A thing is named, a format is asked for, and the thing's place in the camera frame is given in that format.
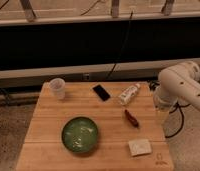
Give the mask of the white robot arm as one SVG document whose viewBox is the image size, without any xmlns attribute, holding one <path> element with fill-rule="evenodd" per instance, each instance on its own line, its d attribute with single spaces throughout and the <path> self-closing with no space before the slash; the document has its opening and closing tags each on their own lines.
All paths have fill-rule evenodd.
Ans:
<svg viewBox="0 0 200 171">
<path fill-rule="evenodd" d="M 200 67 L 193 61 L 167 67 L 158 74 L 159 86 L 153 93 L 155 106 L 170 109 L 179 99 L 200 111 Z"/>
</svg>

